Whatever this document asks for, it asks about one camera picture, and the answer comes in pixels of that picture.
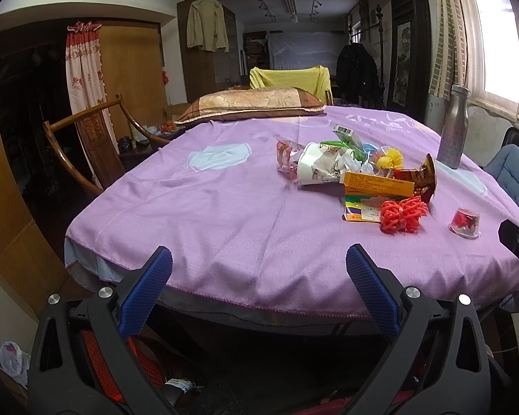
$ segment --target yellow towel on chair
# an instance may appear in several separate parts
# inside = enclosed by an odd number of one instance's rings
[[[262,70],[254,67],[250,70],[250,87],[257,89],[276,85],[278,87],[298,87],[315,95],[322,103],[328,104],[325,91],[330,90],[329,69],[318,65],[305,70]]]

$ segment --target white plastic bag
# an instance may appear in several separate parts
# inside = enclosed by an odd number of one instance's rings
[[[6,374],[27,388],[27,372],[31,356],[21,351],[21,348],[12,341],[6,341],[0,346],[0,365]]]

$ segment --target light blue patch on tablecloth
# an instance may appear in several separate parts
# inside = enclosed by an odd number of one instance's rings
[[[488,189],[486,188],[483,181],[481,181],[479,177],[475,175],[475,173],[470,172],[469,170],[451,169],[450,167],[444,165],[442,162],[438,162],[437,160],[435,160],[434,162],[435,168],[438,172],[447,174],[453,180],[473,190],[477,195],[488,195]]]
[[[220,170],[246,162],[252,154],[247,143],[216,145],[203,151],[193,151],[188,158],[188,166],[194,170]]]

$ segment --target black coat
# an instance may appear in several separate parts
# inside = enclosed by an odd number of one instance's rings
[[[348,103],[365,105],[371,101],[375,105],[382,102],[375,60],[361,44],[346,45],[336,62],[336,85],[345,95]]]

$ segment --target pink floral curtain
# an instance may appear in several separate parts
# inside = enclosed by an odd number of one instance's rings
[[[101,26],[92,22],[77,22],[75,26],[67,27],[65,73],[73,114],[106,101],[106,91],[102,80],[102,64],[100,62],[100,40],[98,39],[98,30]],[[102,115],[109,136],[117,150],[116,136],[113,132],[108,110],[103,110]]]

